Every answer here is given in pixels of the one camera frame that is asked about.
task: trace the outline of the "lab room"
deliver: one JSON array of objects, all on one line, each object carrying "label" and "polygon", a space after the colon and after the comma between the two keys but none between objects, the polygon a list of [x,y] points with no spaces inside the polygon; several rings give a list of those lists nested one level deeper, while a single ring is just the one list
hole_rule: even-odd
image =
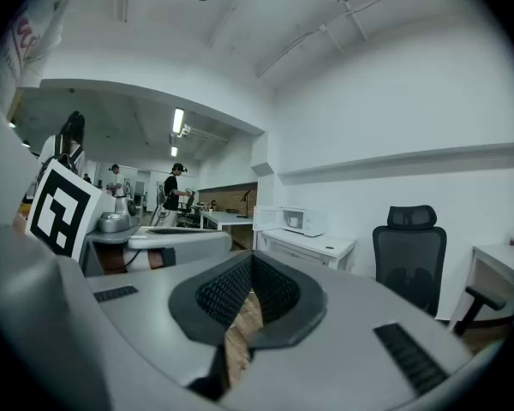
[{"label": "lab room", "polygon": [[497,375],[514,44],[485,0],[21,9],[0,36],[20,381],[72,409],[314,411],[443,409]]}]

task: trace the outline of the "fluorescent light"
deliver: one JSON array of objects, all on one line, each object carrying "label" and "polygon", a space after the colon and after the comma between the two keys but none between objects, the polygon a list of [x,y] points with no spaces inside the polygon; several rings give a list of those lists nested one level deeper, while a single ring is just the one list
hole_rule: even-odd
[{"label": "fluorescent light", "polygon": [[175,110],[175,116],[173,118],[173,132],[175,134],[179,134],[181,132],[181,125],[182,125],[182,117],[184,116],[185,112],[183,110],[179,110],[176,108]]}]

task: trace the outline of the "white ceiling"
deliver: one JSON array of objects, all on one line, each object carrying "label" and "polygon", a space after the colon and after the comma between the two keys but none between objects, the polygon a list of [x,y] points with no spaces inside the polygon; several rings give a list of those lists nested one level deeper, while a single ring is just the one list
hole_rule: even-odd
[{"label": "white ceiling", "polygon": [[[175,106],[113,92],[25,89],[15,112],[17,132],[23,139],[41,144],[49,135],[58,133],[74,110],[86,118],[85,147],[90,153],[92,146],[109,140],[135,149],[141,146],[160,148],[165,156],[170,155],[169,135]],[[240,132],[192,111],[185,112],[183,124],[227,139]],[[221,148],[190,135],[183,137],[177,146],[179,156],[184,160],[199,160]]]},{"label": "white ceiling", "polygon": [[[118,17],[123,0],[72,0],[71,13]],[[280,88],[302,68],[341,53],[320,26],[328,24],[339,45],[349,49],[364,41],[355,22],[334,0],[126,0],[127,23],[165,31],[182,30],[217,53],[246,63],[269,87]],[[368,35],[415,21],[449,15],[471,6],[469,0],[350,0]],[[314,33],[261,73],[286,48]]]}]

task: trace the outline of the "black mesh office chair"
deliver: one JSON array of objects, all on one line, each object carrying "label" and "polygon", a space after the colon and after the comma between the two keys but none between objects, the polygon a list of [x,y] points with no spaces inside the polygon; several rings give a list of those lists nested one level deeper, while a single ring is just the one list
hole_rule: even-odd
[{"label": "black mesh office chair", "polygon": [[[391,207],[386,226],[373,233],[377,282],[384,284],[426,313],[438,312],[447,234],[434,227],[437,217],[430,205]],[[455,332],[462,335],[485,304],[500,310],[506,301],[476,286],[466,292],[474,303]]]}]

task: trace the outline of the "white microwave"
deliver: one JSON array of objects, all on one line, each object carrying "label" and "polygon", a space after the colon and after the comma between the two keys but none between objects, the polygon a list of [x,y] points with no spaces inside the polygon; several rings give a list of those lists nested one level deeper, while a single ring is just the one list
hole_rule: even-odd
[{"label": "white microwave", "polygon": [[254,231],[268,229],[287,229],[310,237],[323,235],[327,231],[326,214],[299,207],[257,205],[254,210]]}]

